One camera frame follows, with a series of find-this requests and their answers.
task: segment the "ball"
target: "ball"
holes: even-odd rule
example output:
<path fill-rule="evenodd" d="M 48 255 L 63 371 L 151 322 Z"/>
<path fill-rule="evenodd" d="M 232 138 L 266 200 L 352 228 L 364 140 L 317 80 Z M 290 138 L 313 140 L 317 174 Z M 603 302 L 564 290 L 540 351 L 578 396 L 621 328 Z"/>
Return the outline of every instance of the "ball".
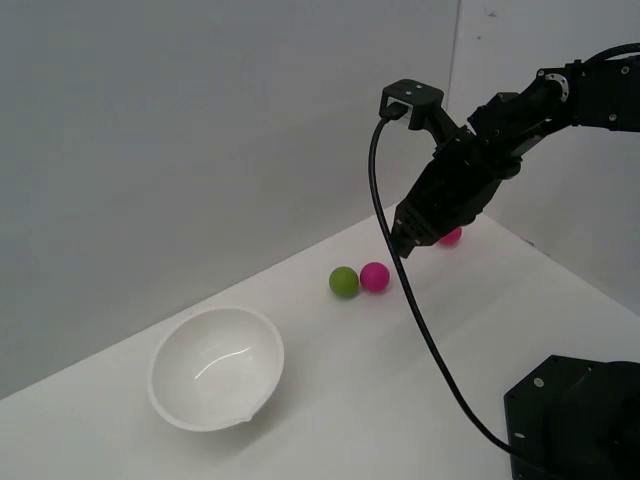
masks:
<path fill-rule="evenodd" d="M 360 272 L 360 283 L 365 290 L 380 293 L 389 285 L 389 269 L 378 262 L 367 263 Z"/>
<path fill-rule="evenodd" d="M 462 237 L 462 227 L 458 227 L 452 230 L 450 233 L 447 233 L 444 237 L 442 237 L 438 242 L 441 245 L 453 246 L 460 241 L 460 237 Z"/>
<path fill-rule="evenodd" d="M 358 274 L 353 268 L 338 267 L 329 276 L 329 288 L 339 297 L 353 297 L 358 285 Z"/>

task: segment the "white bowl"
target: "white bowl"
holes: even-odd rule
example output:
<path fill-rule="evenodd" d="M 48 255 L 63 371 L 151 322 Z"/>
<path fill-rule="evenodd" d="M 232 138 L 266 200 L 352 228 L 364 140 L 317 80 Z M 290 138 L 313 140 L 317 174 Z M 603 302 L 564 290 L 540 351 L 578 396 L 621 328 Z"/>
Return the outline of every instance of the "white bowl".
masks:
<path fill-rule="evenodd" d="M 147 389 L 176 427 L 209 432 L 248 422 L 282 374 L 276 327 L 243 308 L 204 311 L 178 325 L 151 362 Z"/>

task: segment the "bowl rim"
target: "bowl rim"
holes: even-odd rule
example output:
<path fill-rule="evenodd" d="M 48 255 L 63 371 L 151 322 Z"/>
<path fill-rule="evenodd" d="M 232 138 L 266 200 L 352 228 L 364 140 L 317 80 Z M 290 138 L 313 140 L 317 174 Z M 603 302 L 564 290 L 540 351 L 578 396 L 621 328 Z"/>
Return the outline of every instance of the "bowl rim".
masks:
<path fill-rule="evenodd" d="M 177 419 L 172 414 L 170 414 L 160 403 L 155 394 L 155 389 L 153 385 L 153 372 L 155 370 L 155 366 L 157 363 L 158 355 L 162 351 L 162 348 L 165 346 L 167 341 L 187 322 L 190 322 L 194 318 L 197 318 L 205 313 L 215 312 L 220 310 L 239 310 L 245 313 L 252 315 L 255 319 L 261 321 L 264 325 L 266 325 L 271 332 L 273 338 L 276 341 L 277 350 L 278 350 L 278 369 L 276 375 L 271 380 L 269 387 L 265 391 L 265 393 L 255 402 L 253 408 L 250 411 L 242 415 L 240 417 L 235 417 L 228 420 L 223 420 L 219 422 L 215 422 L 209 425 L 194 425 L 191 423 L 183 422 L 182 420 Z M 151 357 L 151 363 L 149 364 L 149 368 L 147 370 L 147 395 L 149 396 L 149 400 L 156 412 L 171 425 L 181 428 L 183 430 L 189 430 L 192 432 L 213 432 L 215 430 L 221 430 L 223 428 L 231 427 L 233 425 L 237 425 L 238 423 L 248 422 L 253 418 L 253 416 L 260 410 L 260 408 L 266 403 L 269 397 L 273 394 L 273 391 L 276 389 L 276 386 L 280 382 L 280 377 L 282 376 L 282 370 L 284 368 L 284 345 L 282 343 L 282 337 L 280 336 L 280 332 L 275 327 L 275 325 L 262 313 L 253 310 L 247 307 L 239 307 L 235 305 L 229 306 L 216 306 L 216 307 L 201 307 L 197 309 L 188 310 L 188 317 L 178 322 L 168 334 L 162 339 L 162 341 L 156 347 L 153 356 Z"/>

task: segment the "magenta ball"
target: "magenta ball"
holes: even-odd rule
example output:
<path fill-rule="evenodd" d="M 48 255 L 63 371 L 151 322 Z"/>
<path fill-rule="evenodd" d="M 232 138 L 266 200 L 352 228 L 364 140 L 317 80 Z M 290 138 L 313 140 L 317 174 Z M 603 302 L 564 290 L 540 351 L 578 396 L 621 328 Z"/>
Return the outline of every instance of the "magenta ball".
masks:
<path fill-rule="evenodd" d="M 367 263 L 360 271 L 360 283 L 365 290 L 380 293 L 389 285 L 389 269 L 378 262 Z"/>
<path fill-rule="evenodd" d="M 442 245 L 447 245 L 447 246 L 455 245 L 460 241 L 461 236 L 462 236 L 462 227 L 458 227 L 455 230 L 453 230 L 451 233 L 448 233 L 444 237 L 442 237 L 439 240 L 439 242 Z"/>

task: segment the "green ball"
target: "green ball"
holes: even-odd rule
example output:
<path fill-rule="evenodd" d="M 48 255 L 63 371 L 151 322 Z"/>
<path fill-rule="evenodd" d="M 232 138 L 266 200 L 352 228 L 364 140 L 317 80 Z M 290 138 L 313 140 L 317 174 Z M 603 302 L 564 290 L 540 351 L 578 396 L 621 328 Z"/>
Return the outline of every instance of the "green ball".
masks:
<path fill-rule="evenodd" d="M 339 297 L 353 297 L 358 292 L 358 274 L 353 268 L 338 267 L 329 276 L 329 287 Z"/>

